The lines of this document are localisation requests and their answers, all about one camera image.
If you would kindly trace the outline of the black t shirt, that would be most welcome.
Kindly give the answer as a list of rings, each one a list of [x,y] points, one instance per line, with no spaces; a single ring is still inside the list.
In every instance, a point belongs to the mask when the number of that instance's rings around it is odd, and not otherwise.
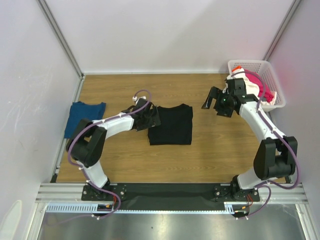
[[[151,146],[191,145],[193,135],[193,107],[180,104],[175,107],[159,106],[160,125],[148,129]]]

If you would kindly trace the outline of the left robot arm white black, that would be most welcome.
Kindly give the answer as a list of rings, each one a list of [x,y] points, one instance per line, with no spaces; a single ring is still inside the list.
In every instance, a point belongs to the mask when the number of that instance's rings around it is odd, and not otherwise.
[[[92,194],[99,200],[107,199],[111,190],[110,179],[100,161],[105,141],[122,132],[138,132],[161,124],[156,105],[145,97],[134,100],[134,105],[112,117],[82,119],[65,147],[67,160],[83,172],[87,182],[93,187]]]

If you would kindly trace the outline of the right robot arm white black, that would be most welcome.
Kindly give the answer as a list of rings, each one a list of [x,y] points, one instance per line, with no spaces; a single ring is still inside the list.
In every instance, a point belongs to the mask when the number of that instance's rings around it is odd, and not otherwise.
[[[259,141],[252,168],[233,177],[229,196],[242,201],[248,194],[253,194],[257,188],[268,183],[285,189],[286,186],[275,180],[300,173],[297,139],[286,136],[268,119],[258,98],[247,93],[244,79],[228,79],[226,83],[225,91],[211,87],[202,108],[209,109],[214,103],[217,115],[229,118],[236,112],[247,122]]]

